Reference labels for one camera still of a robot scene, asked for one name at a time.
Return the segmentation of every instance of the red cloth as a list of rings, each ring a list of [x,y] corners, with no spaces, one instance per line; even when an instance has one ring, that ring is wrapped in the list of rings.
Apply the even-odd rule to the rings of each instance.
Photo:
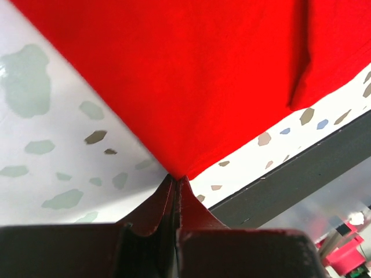
[[[337,90],[371,62],[370,0],[308,0],[308,15],[311,62],[296,89],[293,109]]]
[[[360,50],[369,0],[13,3],[177,178],[194,178],[288,116],[292,100],[309,106],[370,61],[369,42]]]

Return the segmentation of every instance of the terrazzo surface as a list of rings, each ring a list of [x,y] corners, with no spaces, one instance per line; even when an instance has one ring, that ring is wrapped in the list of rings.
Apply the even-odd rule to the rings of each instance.
[[[370,94],[371,64],[205,170],[191,181],[195,195],[206,207],[223,200],[365,113]],[[166,175],[6,0],[0,0],[0,133],[1,225],[116,221]]]

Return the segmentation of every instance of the gray speckle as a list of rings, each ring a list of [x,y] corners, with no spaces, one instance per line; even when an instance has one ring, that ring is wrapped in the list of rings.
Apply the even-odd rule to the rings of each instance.
[[[75,223],[91,223],[97,218],[97,216],[98,212],[93,211],[92,213],[87,213],[84,217],[81,217]]]
[[[89,180],[89,182],[90,182],[91,184],[93,184],[93,185],[96,185],[96,186],[102,186],[102,180],[101,180],[101,178],[98,178],[98,177],[96,177],[96,178],[91,178],[91,179]]]
[[[85,142],[88,145],[98,143],[99,141],[103,140],[103,138],[106,136],[106,134],[107,134],[106,130],[96,130],[91,135],[89,135],[85,138]]]
[[[338,125],[339,123],[341,123],[349,114],[349,112],[352,111],[352,109],[350,109],[348,112],[342,114],[342,116],[340,116],[334,123],[334,125]]]
[[[44,115],[50,109],[49,58],[37,45],[0,57],[0,84],[9,108],[22,118]]]
[[[269,133],[264,132],[257,138],[257,144],[259,146],[265,146],[268,145],[271,141],[272,137],[269,135]]]
[[[103,120],[104,114],[102,108],[91,101],[84,101],[79,109],[91,120]]]
[[[225,166],[228,165],[228,164],[230,164],[229,161],[223,161],[223,162],[220,162],[220,163],[219,163],[219,166],[221,166],[221,167],[225,167]]]
[[[56,172],[56,176],[57,176],[57,179],[60,181],[69,181],[72,179],[71,175],[67,175],[67,174],[59,173],[59,172]]]
[[[371,94],[371,83],[366,87],[363,97],[368,97]]]
[[[363,84],[365,84],[370,78],[371,78],[371,71],[367,74]]]
[[[204,196],[204,195],[198,195],[196,198],[197,198],[197,200],[199,200],[201,203],[205,200],[205,196]]]
[[[314,109],[313,108],[307,108],[303,114],[300,117],[300,123],[302,126],[306,125],[311,121],[314,115]]]
[[[19,165],[19,166],[5,166],[1,171],[0,175],[3,175],[4,177],[21,177],[23,175],[26,175],[28,173],[28,168],[25,165]]]
[[[141,170],[150,166],[154,161],[152,159],[145,159],[142,162],[135,165],[136,170]]]
[[[71,189],[67,192],[59,194],[55,196],[53,199],[46,200],[43,202],[41,207],[45,209],[53,209],[53,210],[60,210],[60,209],[67,209],[73,208],[77,206],[82,198],[83,192],[78,189]]]
[[[115,155],[115,154],[117,154],[117,151],[115,151],[114,149],[106,149],[106,150],[104,151],[104,153],[105,153],[106,155]]]
[[[31,141],[24,148],[24,151],[34,155],[44,155],[54,150],[55,147],[56,146],[51,140]]]
[[[112,179],[112,183],[116,189],[123,189],[128,180],[128,174],[126,172],[119,173]]]

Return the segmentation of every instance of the pink object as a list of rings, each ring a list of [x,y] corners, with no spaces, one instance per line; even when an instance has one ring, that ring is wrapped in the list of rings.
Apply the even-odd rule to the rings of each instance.
[[[347,226],[351,229],[351,232],[347,235],[347,237],[354,236],[357,233],[357,228],[349,223],[347,223]],[[366,262],[365,257],[357,250],[357,247],[363,241],[363,238],[361,238],[359,235],[356,235],[348,243],[330,253],[322,261],[322,264],[324,267],[331,266],[339,276],[348,274],[353,269]],[[321,241],[317,246],[320,247],[323,242],[324,240]]]

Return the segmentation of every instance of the red plastic part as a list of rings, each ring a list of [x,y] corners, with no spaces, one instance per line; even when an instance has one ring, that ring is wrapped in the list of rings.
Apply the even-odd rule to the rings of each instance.
[[[324,266],[331,266],[339,276],[351,272],[366,262],[365,257],[358,252],[357,247],[363,242],[363,238],[356,236],[340,249],[332,252],[323,260]]]

